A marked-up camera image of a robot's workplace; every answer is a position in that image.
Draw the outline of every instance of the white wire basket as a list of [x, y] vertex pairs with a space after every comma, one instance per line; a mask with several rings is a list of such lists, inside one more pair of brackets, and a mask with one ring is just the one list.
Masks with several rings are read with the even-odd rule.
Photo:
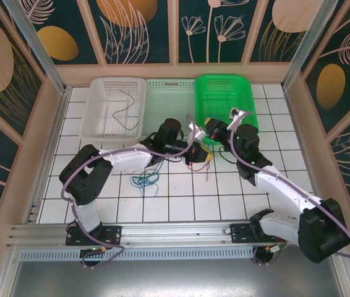
[[146, 92], [144, 79], [93, 80], [80, 125], [80, 138], [87, 142], [136, 144], [142, 134]]

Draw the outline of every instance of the gray metal floor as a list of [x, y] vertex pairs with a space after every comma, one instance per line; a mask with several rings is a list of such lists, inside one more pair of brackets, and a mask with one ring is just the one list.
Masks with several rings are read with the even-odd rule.
[[275, 263], [250, 259], [115, 261], [84, 270], [77, 262], [22, 262], [14, 297], [342, 296], [330, 259], [311, 263], [288, 247]]

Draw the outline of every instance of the green plastic basket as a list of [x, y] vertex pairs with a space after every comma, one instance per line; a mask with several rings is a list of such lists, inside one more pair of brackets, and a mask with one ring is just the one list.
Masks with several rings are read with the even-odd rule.
[[253, 112], [246, 116], [243, 124], [251, 124], [258, 129], [254, 97], [249, 81], [245, 77], [231, 74], [207, 74], [195, 80], [195, 120], [204, 126], [206, 118], [216, 118], [229, 124], [231, 108], [238, 107]]

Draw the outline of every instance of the white tile floor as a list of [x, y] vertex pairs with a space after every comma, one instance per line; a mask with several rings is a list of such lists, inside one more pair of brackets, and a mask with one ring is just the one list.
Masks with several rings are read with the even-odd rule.
[[[252, 91], [260, 126], [260, 150], [290, 180], [312, 191], [281, 86], [253, 85]], [[87, 93], [88, 88], [72, 89], [38, 223], [69, 223], [74, 219], [68, 203], [59, 198], [62, 184], [58, 176], [87, 144], [78, 136]], [[156, 186], [149, 186], [142, 193], [131, 185], [130, 178], [143, 169], [111, 175], [96, 200], [101, 220], [104, 223], [242, 220], [266, 208], [289, 214], [274, 197], [241, 179], [236, 166], [225, 161], [218, 148], [214, 148], [208, 174], [205, 169], [191, 172], [183, 162], [165, 161], [160, 169], [158, 191]], [[234, 161], [230, 153], [222, 155]]]

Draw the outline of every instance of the black mounting bracket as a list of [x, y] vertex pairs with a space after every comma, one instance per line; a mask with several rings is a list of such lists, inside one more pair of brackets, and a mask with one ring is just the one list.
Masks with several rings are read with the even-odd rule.
[[232, 243], [276, 243], [275, 236], [265, 234], [256, 236], [250, 223], [231, 224], [230, 234]]
[[[121, 226], [102, 226], [97, 240], [108, 244], [119, 245], [121, 239]], [[78, 226], [68, 227], [66, 246], [99, 246], [96, 242], [85, 236]]]

